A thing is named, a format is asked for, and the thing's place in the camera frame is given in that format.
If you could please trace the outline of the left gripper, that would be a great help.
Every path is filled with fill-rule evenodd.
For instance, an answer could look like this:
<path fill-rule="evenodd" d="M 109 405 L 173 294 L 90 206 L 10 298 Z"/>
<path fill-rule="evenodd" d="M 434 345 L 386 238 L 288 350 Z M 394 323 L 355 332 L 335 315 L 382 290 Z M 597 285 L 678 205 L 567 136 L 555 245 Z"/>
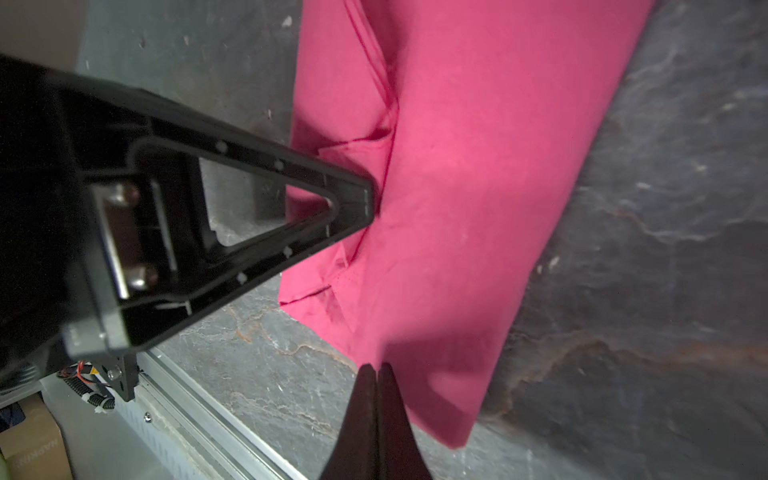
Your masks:
<path fill-rule="evenodd" d="M 84 254 L 91 203 L 76 146 L 95 110 L 76 76 L 1 58 L 1 380 L 91 320 L 96 300 Z"/>

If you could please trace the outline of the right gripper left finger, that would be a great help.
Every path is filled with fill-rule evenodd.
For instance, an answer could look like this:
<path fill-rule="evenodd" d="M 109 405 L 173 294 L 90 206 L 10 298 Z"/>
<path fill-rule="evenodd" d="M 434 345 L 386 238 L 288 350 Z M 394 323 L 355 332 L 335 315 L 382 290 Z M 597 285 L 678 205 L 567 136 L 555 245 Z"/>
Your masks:
<path fill-rule="evenodd" d="M 377 479 L 377 422 L 377 373 L 363 365 L 320 479 Z"/>

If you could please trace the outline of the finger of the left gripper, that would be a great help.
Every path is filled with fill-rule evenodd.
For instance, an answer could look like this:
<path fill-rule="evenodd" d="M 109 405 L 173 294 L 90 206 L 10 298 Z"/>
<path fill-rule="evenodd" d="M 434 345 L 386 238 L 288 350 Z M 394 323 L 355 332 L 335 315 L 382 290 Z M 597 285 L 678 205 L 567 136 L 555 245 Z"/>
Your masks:
<path fill-rule="evenodd" d="M 151 93 L 59 81 L 90 313 L 70 356 L 149 348 L 368 227 L 373 182 Z"/>

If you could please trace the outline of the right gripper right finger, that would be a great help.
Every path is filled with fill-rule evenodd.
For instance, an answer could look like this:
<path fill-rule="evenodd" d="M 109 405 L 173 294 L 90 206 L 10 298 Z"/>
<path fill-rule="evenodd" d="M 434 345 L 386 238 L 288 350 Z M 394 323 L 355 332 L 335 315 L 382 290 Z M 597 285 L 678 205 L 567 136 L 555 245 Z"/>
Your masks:
<path fill-rule="evenodd" d="M 377 478 L 432 480 L 418 448 L 394 370 L 389 363 L 383 363 L 378 371 L 376 399 Z"/>

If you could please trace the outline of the magenta paper napkin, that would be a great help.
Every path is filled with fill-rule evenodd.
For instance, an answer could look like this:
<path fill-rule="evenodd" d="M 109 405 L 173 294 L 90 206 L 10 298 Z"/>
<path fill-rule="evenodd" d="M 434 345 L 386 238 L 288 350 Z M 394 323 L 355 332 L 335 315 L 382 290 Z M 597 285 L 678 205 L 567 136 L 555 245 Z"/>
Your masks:
<path fill-rule="evenodd" d="M 281 278 L 411 420 L 464 446 L 648 1 L 307 1 L 291 144 L 375 186 L 364 231 Z"/>

